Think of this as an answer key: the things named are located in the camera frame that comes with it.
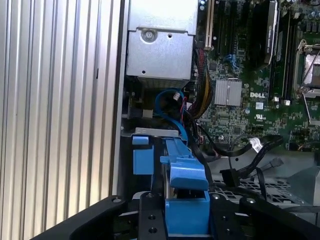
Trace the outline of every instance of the green circuit board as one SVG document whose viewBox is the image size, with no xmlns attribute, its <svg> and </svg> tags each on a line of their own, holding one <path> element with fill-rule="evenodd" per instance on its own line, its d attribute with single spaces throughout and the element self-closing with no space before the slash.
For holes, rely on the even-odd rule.
<svg viewBox="0 0 320 240">
<path fill-rule="evenodd" d="M 306 16 L 313 8 L 307 6 L 294 6 L 297 11 Z M 271 66 L 259 71 L 252 71 L 248 67 L 248 44 L 246 39 L 250 36 L 246 29 L 238 28 L 236 31 L 236 62 L 239 70 L 234 71 L 231 64 L 223 58 L 216 57 L 213 52 L 208 54 L 209 74 L 213 85 L 217 80 L 237 78 L 242 81 L 240 106 L 218 106 L 213 102 L 200 118 L 202 125 L 217 144 L 228 146 L 233 139 L 243 134 L 261 137 L 268 134 L 281 135 L 284 138 L 283 148 L 292 151 L 314 152 L 320 148 L 320 127 L 310 125 L 305 103 L 302 99 L 294 97 L 290 105 L 285 105 L 281 100 L 274 102 L 269 99 Z M 320 43 L 320 33 L 297 33 L 297 43 L 306 39 L 310 44 Z M 274 68 L 278 78 L 285 71 L 285 57 L 279 57 Z M 310 115 L 315 120 L 320 120 L 320 99 L 307 101 Z"/>
</svg>

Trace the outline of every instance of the capacitor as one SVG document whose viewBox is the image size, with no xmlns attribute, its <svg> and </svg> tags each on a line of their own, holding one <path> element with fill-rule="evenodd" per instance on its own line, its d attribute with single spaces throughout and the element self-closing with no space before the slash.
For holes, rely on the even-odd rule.
<svg viewBox="0 0 320 240">
<path fill-rule="evenodd" d="M 245 113 L 245 114 L 250 114 L 250 108 L 244 109 L 244 113 Z"/>
<path fill-rule="evenodd" d="M 316 33 L 318 31 L 318 24 L 316 22 L 312 23 L 312 32 Z"/>
<path fill-rule="evenodd" d="M 315 18 L 316 20 L 320 20 L 320 12 L 317 12 L 317 13 L 315 14 L 314 18 Z"/>
<path fill-rule="evenodd" d="M 314 19 L 315 16 L 316 16 L 316 12 L 312 11 L 308 14 L 308 19 Z"/>
<path fill-rule="evenodd" d="M 311 22 L 309 21 L 306 23 L 306 31 L 311 32 Z"/>
</svg>

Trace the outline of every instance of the blue drive bracket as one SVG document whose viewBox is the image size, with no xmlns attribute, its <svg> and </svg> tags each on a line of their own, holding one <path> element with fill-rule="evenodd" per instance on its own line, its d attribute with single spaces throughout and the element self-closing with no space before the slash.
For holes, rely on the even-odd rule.
<svg viewBox="0 0 320 240">
<path fill-rule="evenodd" d="M 133 174 L 154 174 L 154 145 L 148 136 L 133 136 Z"/>
<path fill-rule="evenodd" d="M 169 234 L 206 235 L 209 233 L 210 197 L 165 200 L 165 224 Z"/>
<path fill-rule="evenodd" d="M 209 184 L 205 167 L 192 156 L 180 138 L 164 139 L 167 156 L 161 156 L 162 164 L 169 165 L 171 188 L 207 191 Z"/>
<path fill-rule="evenodd" d="M 205 167 L 192 156 L 179 138 L 164 138 L 167 155 L 161 156 L 167 165 L 169 185 L 175 189 L 198 190 L 197 198 L 165 199 L 165 223 L 169 235 L 206 235 L 209 233 L 210 198 Z"/>
</svg>

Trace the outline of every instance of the chipset heatsink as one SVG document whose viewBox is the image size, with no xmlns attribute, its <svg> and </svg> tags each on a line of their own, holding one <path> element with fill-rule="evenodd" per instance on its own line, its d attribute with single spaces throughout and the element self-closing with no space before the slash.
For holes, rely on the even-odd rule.
<svg viewBox="0 0 320 240">
<path fill-rule="evenodd" d="M 239 107 L 241 92 L 242 81 L 238 78 L 218 79 L 215 84 L 214 104 Z"/>
</svg>

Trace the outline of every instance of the red wire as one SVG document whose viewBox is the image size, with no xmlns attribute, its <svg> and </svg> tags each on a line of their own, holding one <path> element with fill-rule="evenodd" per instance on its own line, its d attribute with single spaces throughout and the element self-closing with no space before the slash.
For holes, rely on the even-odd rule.
<svg viewBox="0 0 320 240">
<path fill-rule="evenodd" d="M 184 98 L 182 99 L 182 105 L 181 105 L 181 108 L 180 108 L 181 122 L 182 122 L 183 127 L 185 127 L 185 124 L 184 124 L 184 114 L 183 114 L 183 109 L 184 109 L 184 107 L 187 108 L 187 97 L 184 97 Z"/>
</svg>

